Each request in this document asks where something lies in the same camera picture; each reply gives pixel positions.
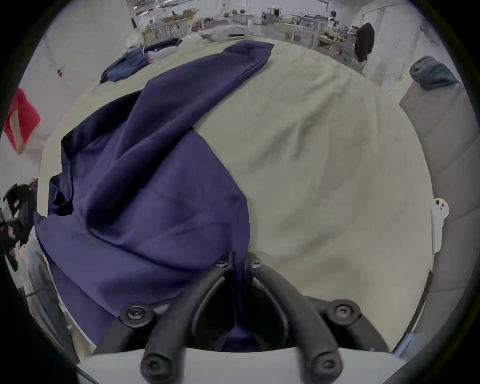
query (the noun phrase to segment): bolt head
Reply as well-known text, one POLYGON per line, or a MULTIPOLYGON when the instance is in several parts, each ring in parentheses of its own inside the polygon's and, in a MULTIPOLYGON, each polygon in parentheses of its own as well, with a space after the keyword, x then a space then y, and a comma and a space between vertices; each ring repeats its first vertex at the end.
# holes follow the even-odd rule
POLYGON ((335 309, 335 314, 339 319, 348 319, 353 313, 353 310, 348 305, 339 305, 335 309))
POLYGON ((145 310, 143 308, 133 307, 127 312, 130 320, 141 320, 145 316, 145 310))

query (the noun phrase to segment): folded clothing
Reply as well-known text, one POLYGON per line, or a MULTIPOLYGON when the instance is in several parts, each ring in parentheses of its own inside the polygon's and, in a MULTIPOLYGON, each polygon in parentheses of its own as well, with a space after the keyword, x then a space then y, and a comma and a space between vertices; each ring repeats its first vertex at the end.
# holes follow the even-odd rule
POLYGON ((126 79, 137 73, 143 67, 150 64, 147 52, 160 50, 166 47, 177 47, 181 40, 179 38, 170 38, 148 47, 134 49, 124 54, 120 59, 111 64, 102 73, 100 84, 107 81, 117 82, 126 79))
POLYGON ((174 68, 62 139, 63 171, 35 227, 60 297, 94 344, 126 305, 177 296, 226 254, 242 281, 247 201, 192 126, 272 47, 241 41, 174 68))
POLYGON ((414 62, 410 67, 410 76, 425 91, 458 83, 445 64, 430 56, 424 56, 414 62))

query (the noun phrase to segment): navy blue garment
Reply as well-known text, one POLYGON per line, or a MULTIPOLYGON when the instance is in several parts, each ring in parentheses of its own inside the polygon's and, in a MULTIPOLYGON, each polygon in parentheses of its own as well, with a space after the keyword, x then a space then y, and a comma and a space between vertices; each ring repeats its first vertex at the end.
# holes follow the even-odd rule
POLYGON ((160 41, 159 43, 155 43, 149 47, 142 47, 125 53, 121 58, 103 71, 100 84, 103 84, 107 81, 112 81, 115 83, 118 80, 127 79, 134 73, 137 73, 143 67, 146 67, 148 64, 150 64, 146 52, 150 50, 159 50, 166 47, 177 46, 180 44, 180 42, 181 40, 175 37, 160 41))
POLYGON ((410 76, 425 91, 458 83, 445 64, 430 56, 424 56, 414 62, 410 67, 410 76))
POLYGON ((38 240, 66 308, 96 344, 126 305, 174 298, 222 255, 242 279, 245 196, 192 126, 258 72, 273 45, 241 41, 174 68, 62 139, 38 240))

